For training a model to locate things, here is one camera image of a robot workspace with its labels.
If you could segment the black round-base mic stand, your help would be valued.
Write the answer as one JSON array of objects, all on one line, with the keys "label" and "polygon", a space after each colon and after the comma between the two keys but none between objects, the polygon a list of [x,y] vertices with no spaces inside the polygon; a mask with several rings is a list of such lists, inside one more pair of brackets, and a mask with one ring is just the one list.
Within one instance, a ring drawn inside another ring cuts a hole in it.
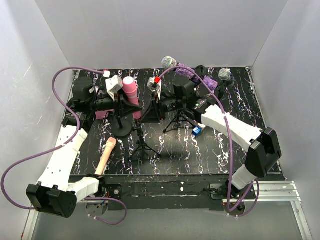
[{"label": "black round-base mic stand", "polygon": [[115,138],[127,138],[132,132],[132,123],[116,115],[110,124],[111,133]]}]

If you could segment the pink toy microphone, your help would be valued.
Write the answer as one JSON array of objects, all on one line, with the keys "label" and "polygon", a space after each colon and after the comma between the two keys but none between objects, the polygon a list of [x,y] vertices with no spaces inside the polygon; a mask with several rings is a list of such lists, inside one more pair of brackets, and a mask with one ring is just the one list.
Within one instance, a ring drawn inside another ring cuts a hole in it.
[{"label": "pink toy microphone", "polygon": [[123,89],[124,93],[126,94],[128,101],[131,104],[135,104],[139,107],[140,103],[139,103],[139,99],[137,96],[138,88],[137,88],[137,84],[136,84],[134,78],[131,76],[125,77],[122,80],[122,85],[123,85],[122,89]]}]

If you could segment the black tripod mic stand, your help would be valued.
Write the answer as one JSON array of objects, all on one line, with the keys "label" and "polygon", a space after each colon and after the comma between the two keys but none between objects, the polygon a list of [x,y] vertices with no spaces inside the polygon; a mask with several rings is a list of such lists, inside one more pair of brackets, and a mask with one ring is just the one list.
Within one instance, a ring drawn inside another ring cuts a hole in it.
[{"label": "black tripod mic stand", "polygon": [[144,132],[142,130],[142,124],[141,121],[139,119],[135,119],[135,127],[132,128],[133,132],[137,132],[137,136],[138,136],[138,147],[132,152],[132,154],[129,156],[129,160],[131,161],[133,159],[133,156],[137,153],[137,152],[146,152],[146,151],[151,151],[153,153],[155,153],[157,155],[157,157],[161,158],[162,154],[155,151],[154,149],[152,149],[146,142],[145,142],[145,135]]}]

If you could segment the peach toy microphone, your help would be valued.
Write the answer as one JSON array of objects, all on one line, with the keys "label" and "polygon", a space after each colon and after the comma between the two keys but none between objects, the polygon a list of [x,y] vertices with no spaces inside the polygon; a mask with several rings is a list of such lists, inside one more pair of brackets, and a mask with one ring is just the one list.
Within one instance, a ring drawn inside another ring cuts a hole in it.
[{"label": "peach toy microphone", "polygon": [[112,154],[112,151],[114,150],[116,146],[117,140],[113,137],[110,137],[105,145],[104,152],[100,158],[99,164],[96,168],[95,175],[101,176],[104,173],[104,169],[108,163],[108,160]]}]

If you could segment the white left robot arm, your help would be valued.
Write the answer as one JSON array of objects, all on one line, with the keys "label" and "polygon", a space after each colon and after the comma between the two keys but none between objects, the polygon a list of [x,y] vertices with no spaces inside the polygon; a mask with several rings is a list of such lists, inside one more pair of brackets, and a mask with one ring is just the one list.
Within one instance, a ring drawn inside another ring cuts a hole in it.
[{"label": "white left robot arm", "polygon": [[[78,202],[88,196],[101,200],[106,196],[102,174],[118,138],[127,137],[132,125],[120,118],[138,115],[142,108],[137,97],[137,84],[132,77],[121,79],[117,75],[105,80],[102,88],[95,87],[89,77],[74,81],[71,99],[67,102],[58,144],[37,184],[29,184],[26,195],[34,209],[41,213],[69,218]],[[105,145],[104,152],[94,174],[88,174],[76,183],[69,183],[72,167],[80,148],[96,120],[96,114],[113,111],[117,120],[112,127],[113,136]]]}]

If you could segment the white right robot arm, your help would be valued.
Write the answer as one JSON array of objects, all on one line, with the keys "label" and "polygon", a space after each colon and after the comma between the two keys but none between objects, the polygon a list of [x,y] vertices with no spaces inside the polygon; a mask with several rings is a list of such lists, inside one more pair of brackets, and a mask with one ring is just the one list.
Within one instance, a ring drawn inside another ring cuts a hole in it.
[{"label": "white right robot arm", "polygon": [[159,77],[151,77],[147,86],[153,94],[151,104],[142,116],[143,123],[159,123],[167,113],[178,111],[199,124],[231,136],[246,152],[245,163],[226,186],[230,198],[237,199],[243,195],[248,184],[256,178],[264,178],[281,158],[280,143],[274,129],[268,127],[263,130],[223,113],[216,101],[197,96],[193,82],[175,84],[173,93],[161,89]]}]

